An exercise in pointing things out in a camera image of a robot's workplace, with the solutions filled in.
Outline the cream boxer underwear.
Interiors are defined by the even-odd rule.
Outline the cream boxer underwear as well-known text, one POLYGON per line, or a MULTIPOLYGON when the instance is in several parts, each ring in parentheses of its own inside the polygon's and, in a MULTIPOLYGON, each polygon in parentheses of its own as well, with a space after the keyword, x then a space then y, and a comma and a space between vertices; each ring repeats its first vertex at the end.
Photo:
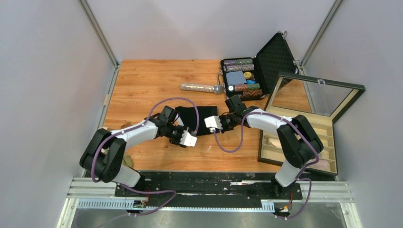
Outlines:
POLYGON ((268 138, 268 145, 282 148, 280 140, 275 138, 268 138))

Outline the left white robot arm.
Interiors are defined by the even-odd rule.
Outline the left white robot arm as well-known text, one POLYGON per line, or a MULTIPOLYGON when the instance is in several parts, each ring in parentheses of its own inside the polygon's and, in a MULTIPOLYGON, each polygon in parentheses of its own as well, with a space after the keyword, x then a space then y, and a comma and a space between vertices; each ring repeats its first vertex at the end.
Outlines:
POLYGON ((171 144, 186 148, 195 146, 197 138, 189 127, 176 125, 179 113, 165 106, 161 113, 151 115, 138 124, 122 130, 99 129, 80 158, 79 165, 104 183, 116 182, 127 186, 134 196, 145 192, 144 177, 133 168, 122 164, 125 151, 158 137, 168 138, 171 144))

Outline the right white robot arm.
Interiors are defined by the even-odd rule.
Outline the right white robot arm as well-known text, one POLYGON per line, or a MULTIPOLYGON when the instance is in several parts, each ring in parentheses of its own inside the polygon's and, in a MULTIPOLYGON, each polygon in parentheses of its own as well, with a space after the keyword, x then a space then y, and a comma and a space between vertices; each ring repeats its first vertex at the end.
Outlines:
POLYGON ((271 185, 272 194, 284 198, 290 185, 303 171, 319 162, 324 146, 308 119, 303 115, 285 117, 271 114, 257 106, 247 107, 238 96, 225 101, 229 112, 205 118, 205 124, 214 134, 226 132, 236 126, 266 131, 278 137, 285 161, 271 185))

